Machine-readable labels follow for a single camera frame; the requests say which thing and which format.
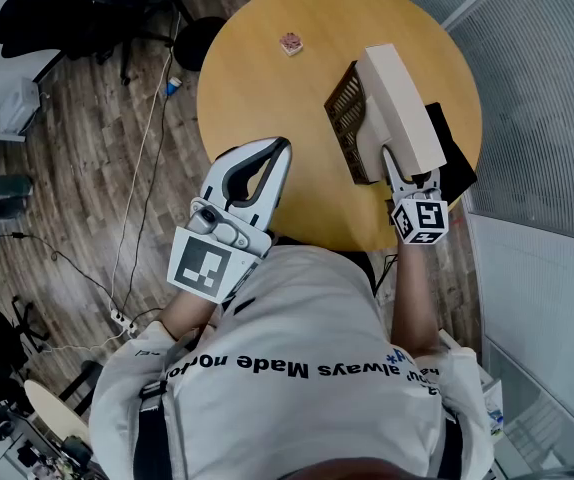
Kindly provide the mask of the person's white printed shirt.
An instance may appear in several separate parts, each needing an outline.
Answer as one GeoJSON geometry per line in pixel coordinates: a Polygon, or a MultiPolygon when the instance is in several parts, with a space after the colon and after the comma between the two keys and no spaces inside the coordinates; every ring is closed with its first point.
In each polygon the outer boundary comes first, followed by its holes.
{"type": "Polygon", "coordinates": [[[89,432],[110,480],[483,480],[436,367],[393,345],[368,277],[279,245],[193,350],[157,320],[115,352],[89,432]]]}

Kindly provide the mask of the black mesh file holder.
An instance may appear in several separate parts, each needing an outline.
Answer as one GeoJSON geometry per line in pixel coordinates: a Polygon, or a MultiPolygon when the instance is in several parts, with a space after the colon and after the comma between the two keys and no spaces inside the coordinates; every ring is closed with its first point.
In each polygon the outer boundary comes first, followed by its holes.
{"type": "Polygon", "coordinates": [[[366,116],[366,97],[352,61],[331,95],[324,109],[352,180],[357,185],[369,185],[370,181],[358,150],[358,132],[366,116]]]}

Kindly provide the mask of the white power strip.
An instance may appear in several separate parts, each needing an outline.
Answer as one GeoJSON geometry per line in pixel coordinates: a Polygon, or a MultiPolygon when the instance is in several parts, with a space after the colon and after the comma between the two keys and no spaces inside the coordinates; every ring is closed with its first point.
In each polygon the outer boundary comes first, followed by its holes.
{"type": "Polygon", "coordinates": [[[123,312],[118,309],[112,309],[110,312],[111,319],[114,323],[119,325],[124,333],[130,337],[134,337],[138,330],[137,324],[133,319],[128,318],[123,312]]]}

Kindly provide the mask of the round beige side table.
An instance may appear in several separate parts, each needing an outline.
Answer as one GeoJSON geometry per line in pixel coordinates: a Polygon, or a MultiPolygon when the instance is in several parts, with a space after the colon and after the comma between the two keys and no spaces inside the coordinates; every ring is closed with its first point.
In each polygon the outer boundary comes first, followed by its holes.
{"type": "Polygon", "coordinates": [[[38,417],[61,441],[74,436],[91,446],[87,423],[64,401],[34,380],[26,380],[23,386],[38,417]]]}

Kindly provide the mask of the person's left forearm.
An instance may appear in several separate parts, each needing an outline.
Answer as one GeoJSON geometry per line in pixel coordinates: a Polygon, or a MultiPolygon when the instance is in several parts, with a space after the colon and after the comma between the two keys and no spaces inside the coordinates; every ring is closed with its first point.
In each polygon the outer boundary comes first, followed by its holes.
{"type": "Polygon", "coordinates": [[[178,341],[190,331],[204,328],[216,308],[216,303],[181,290],[159,313],[157,320],[178,341]]]}

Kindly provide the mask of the black jacket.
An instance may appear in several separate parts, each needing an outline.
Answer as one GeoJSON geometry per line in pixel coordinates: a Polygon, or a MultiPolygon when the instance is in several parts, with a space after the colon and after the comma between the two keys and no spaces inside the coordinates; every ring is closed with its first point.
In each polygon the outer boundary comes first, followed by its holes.
{"type": "Polygon", "coordinates": [[[90,0],[6,0],[0,9],[1,56],[57,50],[71,59],[99,46],[90,0]]]}

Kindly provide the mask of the black swivel chair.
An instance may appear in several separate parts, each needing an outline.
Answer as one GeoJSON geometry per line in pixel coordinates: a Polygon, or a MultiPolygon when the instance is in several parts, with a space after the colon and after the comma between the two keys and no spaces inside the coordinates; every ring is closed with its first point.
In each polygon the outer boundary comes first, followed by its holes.
{"type": "Polygon", "coordinates": [[[18,374],[29,360],[28,355],[24,351],[22,336],[26,337],[33,350],[37,353],[46,350],[43,345],[37,343],[37,340],[46,342],[50,338],[49,333],[40,334],[29,323],[29,317],[35,308],[34,303],[28,302],[24,306],[24,313],[20,314],[17,307],[19,302],[20,297],[18,295],[12,298],[11,304],[18,320],[17,325],[13,325],[0,311],[0,384],[13,374],[18,374]]]}

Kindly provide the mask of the cluttered work desk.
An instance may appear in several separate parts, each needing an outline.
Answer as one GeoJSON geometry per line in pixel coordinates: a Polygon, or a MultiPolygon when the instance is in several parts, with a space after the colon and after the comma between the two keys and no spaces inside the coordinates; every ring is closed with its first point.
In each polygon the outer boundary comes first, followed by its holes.
{"type": "Polygon", "coordinates": [[[0,464],[14,472],[7,480],[106,480],[91,451],[74,436],[62,440],[29,418],[0,404],[0,464]]]}

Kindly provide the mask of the white storage box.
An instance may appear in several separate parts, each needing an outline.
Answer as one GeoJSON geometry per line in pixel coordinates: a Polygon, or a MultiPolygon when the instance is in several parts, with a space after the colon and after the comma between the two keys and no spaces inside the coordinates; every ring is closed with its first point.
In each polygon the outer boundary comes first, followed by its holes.
{"type": "Polygon", "coordinates": [[[0,131],[19,134],[39,108],[38,85],[29,78],[20,78],[0,108],[0,131]]]}

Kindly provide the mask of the person's right forearm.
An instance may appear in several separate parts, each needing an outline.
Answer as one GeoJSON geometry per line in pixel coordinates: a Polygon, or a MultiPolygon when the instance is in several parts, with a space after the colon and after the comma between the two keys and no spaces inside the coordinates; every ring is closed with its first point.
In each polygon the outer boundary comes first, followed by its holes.
{"type": "Polygon", "coordinates": [[[423,248],[398,239],[391,342],[413,358],[436,354],[439,327],[423,248]]]}

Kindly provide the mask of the black office chair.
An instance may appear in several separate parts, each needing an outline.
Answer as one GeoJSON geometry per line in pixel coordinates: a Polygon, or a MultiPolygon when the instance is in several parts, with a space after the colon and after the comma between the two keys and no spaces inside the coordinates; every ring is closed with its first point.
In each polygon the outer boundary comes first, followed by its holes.
{"type": "Polygon", "coordinates": [[[174,40],[170,34],[162,35],[145,28],[147,21],[157,12],[161,4],[151,4],[150,0],[96,0],[96,3],[107,5],[116,17],[115,27],[121,43],[119,76],[121,84],[128,86],[131,82],[131,78],[128,75],[128,67],[131,57],[131,44],[134,39],[162,42],[165,47],[173,46],[174,40]]]}

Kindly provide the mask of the black folder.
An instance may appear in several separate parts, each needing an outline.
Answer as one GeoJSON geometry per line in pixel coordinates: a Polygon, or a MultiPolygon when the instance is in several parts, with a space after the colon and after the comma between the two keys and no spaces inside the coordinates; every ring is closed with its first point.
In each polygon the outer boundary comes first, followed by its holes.
{"type": "Polygon", "coordinates": [[[435,102],[426,105],[425,109],[446,159],[446,163],[439,167],[440,189],[443,199],[451,205],[477,182],[477,175],[453,140],[441,105],[435,102]]]}

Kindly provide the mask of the beige cardboard box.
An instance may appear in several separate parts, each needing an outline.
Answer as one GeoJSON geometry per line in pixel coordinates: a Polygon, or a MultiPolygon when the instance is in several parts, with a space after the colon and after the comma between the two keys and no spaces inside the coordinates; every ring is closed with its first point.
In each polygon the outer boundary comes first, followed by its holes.
{"type": "Polygon", "coordinates": [[[367,47],[356,63],[365,96],[357,148],[366,182],[385,177],[381,148],[409,178],[446,164],[434,126],[404,62],[391,44],[367,47]]]}

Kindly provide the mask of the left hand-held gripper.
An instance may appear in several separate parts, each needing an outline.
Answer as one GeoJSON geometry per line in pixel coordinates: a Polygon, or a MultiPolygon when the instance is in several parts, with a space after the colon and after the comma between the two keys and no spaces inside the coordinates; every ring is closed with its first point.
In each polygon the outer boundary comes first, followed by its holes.
{"type": "Polygon", "coordinates": [[[291,158],[286,138],[267,138],[231,148],[214,161],[202,191],[214,196],[212,202],[223,200],[225,209],[241,208],[246,222],[193,199],[187,225],[175,231],[170,284],[216,304],[233,298],[272,246],[261,230],[278,206],[291,158]]]}

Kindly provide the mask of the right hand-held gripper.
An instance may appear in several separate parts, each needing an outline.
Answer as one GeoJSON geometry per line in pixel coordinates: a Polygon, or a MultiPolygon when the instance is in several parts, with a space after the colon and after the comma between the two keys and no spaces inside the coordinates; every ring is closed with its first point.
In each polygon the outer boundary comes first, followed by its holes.
{"type": "Polygon", "coordinates": [[[388,146],[381,148],[388,184],[392,190],[390,221],[403,244],[435,244],[449,229],[448,205],[440,190],[440,169],[403,177],[388,146]]]}

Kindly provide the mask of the small pink cube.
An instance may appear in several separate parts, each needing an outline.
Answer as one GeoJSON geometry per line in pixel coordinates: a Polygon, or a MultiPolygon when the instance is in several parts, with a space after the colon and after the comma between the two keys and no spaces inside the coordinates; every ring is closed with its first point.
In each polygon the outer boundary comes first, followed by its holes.
{"type": "Polygon", "coordinates": [[[283,35],[279,40],[279,44],[284,53],[289,57],[298,54],[303,49],[302,40],[295,33],[286,33],[283,35]]]}

